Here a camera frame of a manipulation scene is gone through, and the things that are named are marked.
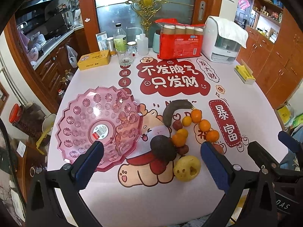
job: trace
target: white appliance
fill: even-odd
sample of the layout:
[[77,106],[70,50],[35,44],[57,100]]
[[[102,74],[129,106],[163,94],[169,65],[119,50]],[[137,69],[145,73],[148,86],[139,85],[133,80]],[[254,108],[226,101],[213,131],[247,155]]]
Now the white appliance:
[[209,16],[204,30],[202,53],[213,62],[233,63],[248,33],[227,19]]

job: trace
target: teal canister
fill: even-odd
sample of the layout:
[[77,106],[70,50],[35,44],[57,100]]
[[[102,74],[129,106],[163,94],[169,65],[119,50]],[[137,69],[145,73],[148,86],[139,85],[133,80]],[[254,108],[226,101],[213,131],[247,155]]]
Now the teal canister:
[[160,52],[160,32],[161,30],[156,30],[152,44],[152,50],[157,54]]

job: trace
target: blue gripper pad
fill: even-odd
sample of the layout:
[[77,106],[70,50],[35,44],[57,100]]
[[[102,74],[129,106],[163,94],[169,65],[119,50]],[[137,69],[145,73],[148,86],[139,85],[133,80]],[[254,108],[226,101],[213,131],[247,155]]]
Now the blue gripper pad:
[[289,148],[293,153],[298,153],[300,150],[300,143],[287,134],[285,131],[280,131],[278,134],[278,139],[282,142],[286,147]]
[[201,158],[207,166],[212,178],[214,179],[218,189],[224,190],[225,194],[229,190],[229,183],[228,183],[228,174],[224,169],[223,165],[217,159],[214,152],[211,150],[210,146],[216,150],[211,143],[204,142],[201,145],[200,153]]
[[88,182],[90,181],[93,173],[95,172],[100,160],[104,155],[104,146],[102,142],[95,141],[92,146],[83,154],[84,160],[79,160],[80,155],[73,166],[77,170],[75,173],[75,189],[85,189]]

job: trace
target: pink plastic fruit plate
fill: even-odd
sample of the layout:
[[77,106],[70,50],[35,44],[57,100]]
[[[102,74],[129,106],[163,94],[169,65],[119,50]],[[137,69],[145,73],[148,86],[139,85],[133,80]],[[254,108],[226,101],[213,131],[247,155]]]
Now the pink plastic fruit plate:
[[56,138],[63,159],[73,163],[98,140],[104,145],[104,156],[97,171],[121,164],[141,137],[143,116],[139,112],[134,97],[114,86],[79,94],[63,110],[57,124]]

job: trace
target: wooden door frame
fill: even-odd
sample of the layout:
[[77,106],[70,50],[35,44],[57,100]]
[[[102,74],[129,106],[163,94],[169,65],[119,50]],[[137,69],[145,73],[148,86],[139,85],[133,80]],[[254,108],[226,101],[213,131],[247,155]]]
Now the wooden door frame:
[[[193,18],[198,18],[201,1],[202,0],[195,1]],[[98,25],[95,0],[79,0],[79,2],[89,50],[91,53],[99,51],[96,34],[100,33],[100,30]],[[208,4],[206,5],[205,16],[202,22],[198,21],[197,19],[193,19],[192,23],[204,23],[209,15],[219,16],[221,3],[222,0],[209,0]]]
[[20,43],[20,40],[14,15],[5,27],[4,35],[12,57],[28,86],[42,102],[42,104],[51,113],[56,114],[59,108],[58,103],[49,95],[48,90],[44,87],[41,79],[36,74],[21,45],[16,45],[17,42],[18,44]]

